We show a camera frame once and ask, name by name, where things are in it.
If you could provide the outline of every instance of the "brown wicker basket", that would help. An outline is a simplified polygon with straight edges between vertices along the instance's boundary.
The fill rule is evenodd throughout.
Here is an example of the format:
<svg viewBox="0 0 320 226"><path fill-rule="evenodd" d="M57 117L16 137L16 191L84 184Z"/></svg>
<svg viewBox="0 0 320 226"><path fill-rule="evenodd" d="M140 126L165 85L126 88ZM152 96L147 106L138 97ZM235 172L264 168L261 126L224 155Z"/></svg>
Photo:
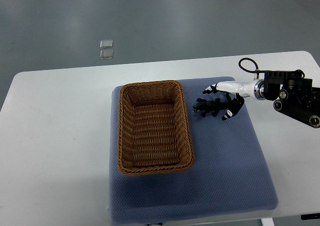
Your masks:
<svg viewBox="0 0 320 226"><path fill-rule="evenodd" d="M175 80L126 84L119 96L118 159L121 173L178 173L195 162L186 98Z"/></svg>

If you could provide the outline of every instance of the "blue fabric mat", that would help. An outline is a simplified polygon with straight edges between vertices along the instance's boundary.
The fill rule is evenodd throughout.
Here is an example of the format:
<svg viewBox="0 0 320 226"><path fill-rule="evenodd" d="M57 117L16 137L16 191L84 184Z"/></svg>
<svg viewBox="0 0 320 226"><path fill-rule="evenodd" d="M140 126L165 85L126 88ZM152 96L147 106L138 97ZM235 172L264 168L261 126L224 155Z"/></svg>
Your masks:
<svg viewBox="0 0 320 226"><path fill-rule="evenodd" d="M227 101L226 94L202 94L209 85L230 77L179 80L183 85L194 144L194 166L180 173L125 176L117 166L118 102L111 105L110 216L113 224L158 223L214 215L273 210L277 194L244 105L233 118L192 113L197 98Z"/></svg>

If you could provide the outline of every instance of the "black cable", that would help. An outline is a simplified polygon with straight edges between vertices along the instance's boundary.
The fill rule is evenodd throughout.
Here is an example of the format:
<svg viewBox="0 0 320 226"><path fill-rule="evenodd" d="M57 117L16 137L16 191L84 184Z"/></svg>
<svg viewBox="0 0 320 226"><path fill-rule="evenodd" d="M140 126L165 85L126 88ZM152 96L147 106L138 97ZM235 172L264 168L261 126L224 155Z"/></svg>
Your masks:
<svg viewBox="0 0 320 226"><path fill-rule="evenodd" d="M255 70L253 71L253 70L248 70L248 69L244 68L241 65L242 61L244 61L244 60L251 61L255 66ZM259 70L259 67L258 67L258 64L256 63L256 61L254 61L252 58L249 58L249 57L244 57L244 58L240 59L238 65L239 65L240 69L246 71L247 73L251 73L251 74L258 74L259 75L259 74L264 74L264 73L270 72L269 70ZM302 70L298 69L298 70L296 70L294 72L298 73L298 74L301 73L302 74L302 79L305 78L305 73Z"/></svg>
<svg viewBox="0 0 320 226"><path fill-rule="evenodd" d="M248 70L248 69L244 68L244 67L241 65L242 61L244 61L244 60L249 60L249 61L251 61L251 62L254 64L254 66L255 66L255 70L253 71L253 70ZM254 61L252 58L249 58L249 57L244 57L244 58L240 59L238 65L239 65L240 69L242 69L243 71L246 71L247 73L251 73L251 74L257 74L257 73L258 73L258 74L259 74L259 73L263 74L263 73L268 72L267 70L259 70L259 67L258 67L258 64L256 63L256 61Z"/></svg>

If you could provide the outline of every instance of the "gray floor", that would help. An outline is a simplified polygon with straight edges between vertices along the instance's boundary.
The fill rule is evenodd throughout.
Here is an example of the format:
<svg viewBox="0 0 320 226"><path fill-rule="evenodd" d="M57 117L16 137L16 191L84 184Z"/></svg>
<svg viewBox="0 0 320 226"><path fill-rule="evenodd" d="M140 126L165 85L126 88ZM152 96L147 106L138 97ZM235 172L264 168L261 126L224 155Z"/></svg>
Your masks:
<svg viewBox="0 0 320 226"><path fill-rule="evenodd" d="M99 59L103 39L112 59ZM300 50L320 65L320 0L0 0L0 108L23 71Z"/></svg>

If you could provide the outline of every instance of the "robotic hand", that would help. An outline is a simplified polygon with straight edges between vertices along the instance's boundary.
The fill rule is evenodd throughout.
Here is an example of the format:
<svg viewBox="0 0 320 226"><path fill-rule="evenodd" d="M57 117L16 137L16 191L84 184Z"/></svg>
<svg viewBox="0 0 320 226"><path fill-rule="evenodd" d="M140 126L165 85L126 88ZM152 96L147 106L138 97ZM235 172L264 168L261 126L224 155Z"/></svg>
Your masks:
<svg viewBox="0 0 320 226"><path fill-rule="evenodd" d="M241 63L249 60L254 63L255 71L247 70ZM235 94L222 120L235 116L243 106L245 97L256 100L274 101L276 111L296 119L313 128L320 127L320 88L312 87L312 79L305 78L304 72L259 70L251 58L242 58L239 67L248 73L254 73L253 82L222 81L210 85L202 93L211 94L218 91ZM264 80L259 79L264 73Z"/></svg>

